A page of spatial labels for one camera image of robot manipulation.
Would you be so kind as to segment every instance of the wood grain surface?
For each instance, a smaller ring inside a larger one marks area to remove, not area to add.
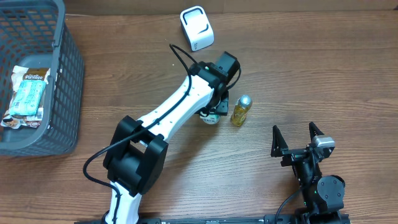
[[[398,0],[64,0],[67,13],[83,15],[180,14],[192,6],[206,13],[393,10]]]
[[[336,149],[323,175],[346,181],[353,223],[398,223],[398,13],[213,14],[215,43],[192,53],[214,62],[224,50],[243,74],[230,92],[253,98],[241,128],[192,117],[170,142],[163,173],[143,197],[147,217],[252,217],[275,213],[298,183],[271,158],[272,126],[290,148],[310,142],[314,121]],[[0,157],[0,223],[99,219],[110,189],[86,180],[83,163],[107,146],[125,115],[150,112],[181,84],[170,51],[188,49],[179,17],[69,17],[86,64],[80,139],[70,155]],[[88,171],[106,180],[102,158]],[[301,198],[283,213],[301,207]]]

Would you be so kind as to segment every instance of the basket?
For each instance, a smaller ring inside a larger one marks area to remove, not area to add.
[[[61,0],[0,1],[0,114],[12,97],[12,69],[51,68],[38,128],[0,129],[0,155],[72,152],[77,143],[84,62],[65,25]]]

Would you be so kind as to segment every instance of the food packet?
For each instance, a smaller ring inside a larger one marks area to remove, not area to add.
[[[21,126],[37,128],[40,126],[44,115],[44,88],[48,84],[47,77],[50,75],[50,69],[15,66],[12,72],[11,80],[14,93],[9,109],[5,112],[0,125],[13,129],[18,129]],[[25,108],[21,106],[21,102],[25,103]],[[26,102],[34,103],[34,106],[30,106]],[[28,111],[30,115],[22,115],[25,113],[24,110],[30,110]]]

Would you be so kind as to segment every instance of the small white device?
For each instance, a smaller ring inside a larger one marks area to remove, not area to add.
[[[193,6],[181,12],[181,28],[192,51],[203,49],[214,42],[214,33],[205,10]]]

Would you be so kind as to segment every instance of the wire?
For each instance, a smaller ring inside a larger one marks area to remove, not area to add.
[[[301,192],[301,190],[302,190],[302,189],[298,189],[298,190],[297,190],[296,192],[294,192],[291,196],[289,196],[289,197],[282,203],[282,205],[280,205],[280,207],[278,208],[278,211],[277,211],[276,214],[275,214],[275,224],[278,223],[278,216],[279,216],[279,213],[282,211],[283,207],[287,204],[287,202],[289,202],[289,201],[291,201],[293,198],[295,198],[295,197]]]
[[[234,83],[232,83],[232,84],[230,84],[229,86],[226,87],[227,90],[230,90],[230,89],[232,89],[232,87],[235,86],[235,84],[238,82],[239,78],[241,78],[241,73],[242,73],[242,69],[241,69],[241,66],[239,65],[239,74],[238,74],[238,77],[237,77],[237,79],[235,80]]]
[[[316,162],[315,162],[315,156],[313,154],[313,151],[310,151],[311,154],[311,159],[312,159],[312,176],[311,176],[311,180],[308,183],[308,185],[301,187],[300,189],[298,189],[296,192],[294,192],[291,196],[289,196],[283,203],[282,205],[280,205],[280,207],[278,208],[278,211],[275,214],[275,224],[277,224],[278,222],[278,216],[279,213],[282,211],[283,207],[287,204],[287,202],[289,202],[290,200],[292,200],[293,198],[295,198],[302,190],[309,188],[313,182],[313,180],[315,179],[315,167],[317,166]]]
[[[116,200],[116,207],[115,207],[115,209],[114,209],[113,219],[112,219],[112,222],[113,222],[114,224],[116,224],[117,214],[118,214],[118,208],[119,208],[119,204],[120,204],[120,197],[121,197],[120,191],[119,191],[119,189],[118,189],[117,187],[115,187],[115,186],[113,186],[113,185],[111,185],[111,184],[109,184],[109,183],[107,183],[107,182],[104,182],[104,181],[102,181],[102,180],[98,180],[97,178],[94,178],[94,177],[92,177],[91,175],[89,175],[89,174],[87,173],[87,167],[88,167],[88,165],[89,165],[94,159],[96,159],[96,158],[99,157],[100,155],[104,154],[105,152],[108,152],[108,151],[111,150],[112,148],[115,148],[116,146],[118,146],[118,145],[120,145],[120,144],[122,144],[122,143],[128,142],[128,141],[130,141],[130,140],[132,140],[132,139],[134,139],[134,138],[137,138],[137,137],[140,136],[142,133],[144,133],[144,132],[146,132],[147,130],[149,130],[151,127],[155,126],[156,124],[159,124],[159,122],[160,122],[162,119],[164,119],[167,115],[169,115],[169,114],[170,114],[170,113],[171,113],[171,112],[172,112],[172,111],[173,111],[173,110],[174,110],[174,109],[187,97],[187,96],[189,96],[189,92],[190,92],[191,86],[192,86],[192,77],[191,77],[192,74],[190,73],[187,64],[182,60],[182,58],[181,58],[181,57],[179,56],[179,54],[175,51],[175,49],[177,49],[177,50],[181,51],[182,53],[184,53],[184,54],[185,54],[186,56],[188,56],[194,63],[198,63],[198,62],[197,62],[191,55],[189,55],[188,53],[186,53],[186,51],[182,50],[180,47],[178,47],[178,46],[176,46],[176,45],[174,45],[174,44],[170,44],[169,47],[172,49],[172,51],[173,51],[173,53],[175,54],[175,56],[180,60],[181,64],[184,66],[185,70],[187,71],[188,80],[189,80],[189,83],[188,83],[188,90],[184,93],[184,95],[181,97],[181,99],[178,100],[178,101],[176,102],[176,104],[174,104],[174,105],[173,105],[168,111],[166,111],[162,116],[160,116],[159,118],[155,119],[155,121],[154,121],[152,124],[146,126],[146,127],[143,128],[142,130],[140,130],[140,131],[138,131],[138,132],[136,132],[136,133],[133,133],[132,135],[130,135],[130,136],[128,136],[128,137],[126,137],[126,138],[124,138],[124,139],[122,139],[122,140],[120,140],[120,141],[118,141],[118,142],[116,142],[116,143],[114,143],[114,144],[112,144],[112,145],[110,145],[110,146],[107,146],[107,147],[105,147],[104,149],[98,151],[96,154],[94,154],[94,155],[92,155],[90,158],[88,158],[87,161],[85,162],[85,164],[83,165],[83,174],[85,175],[85,177],[86,177],[87,179],[89,179],[89,180],[91,180],[91,181],[93,181],[93,182],[95,182],[95,183],[97,183],[97,184],[101,184],[101,185],[103,185],[103,186],[110,187],[110,188],[112,188],[112,189],[116,192],[116,198],[117,198],[117,200]]]

